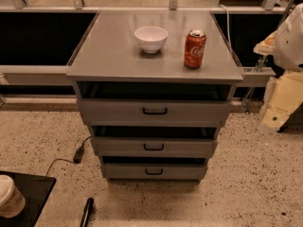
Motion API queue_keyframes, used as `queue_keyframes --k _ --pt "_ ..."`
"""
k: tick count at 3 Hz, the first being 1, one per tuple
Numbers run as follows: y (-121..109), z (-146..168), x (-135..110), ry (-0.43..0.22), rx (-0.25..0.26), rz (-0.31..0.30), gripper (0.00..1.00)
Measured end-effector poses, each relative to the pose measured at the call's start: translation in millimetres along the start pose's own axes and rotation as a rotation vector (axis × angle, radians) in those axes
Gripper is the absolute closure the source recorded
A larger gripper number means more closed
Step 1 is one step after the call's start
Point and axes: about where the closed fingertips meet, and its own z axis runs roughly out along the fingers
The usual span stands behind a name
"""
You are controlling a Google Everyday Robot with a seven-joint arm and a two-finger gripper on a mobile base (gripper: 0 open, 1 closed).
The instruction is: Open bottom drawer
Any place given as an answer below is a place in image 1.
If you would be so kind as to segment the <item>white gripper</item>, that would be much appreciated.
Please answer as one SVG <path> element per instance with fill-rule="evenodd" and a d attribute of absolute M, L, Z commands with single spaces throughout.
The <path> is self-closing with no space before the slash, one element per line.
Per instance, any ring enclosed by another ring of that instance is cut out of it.
<path fill-rule="evenodd" d="M 277 31 L 256 44 L 256 54 L 272 55 Z M 303 73 L 286 71 L 278 79 L 270 78 L 265 90 L 264 104 L 259 113 L 258 129 L 261 133 L 279 131 L 290 116 L 303 103 Z"/>

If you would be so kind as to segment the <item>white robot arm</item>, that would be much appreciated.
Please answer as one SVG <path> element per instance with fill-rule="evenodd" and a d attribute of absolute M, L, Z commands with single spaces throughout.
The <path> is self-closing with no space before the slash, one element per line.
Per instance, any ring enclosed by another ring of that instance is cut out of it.
<path fill-rule="evenodd" d="M 259 122 L 263 132 L 279 131 L 303 103 L 303 4 L 257 44 L 254 52 L 272 55 L 275 65 L 284 69 L 282 76 L 267 82 Z"/>

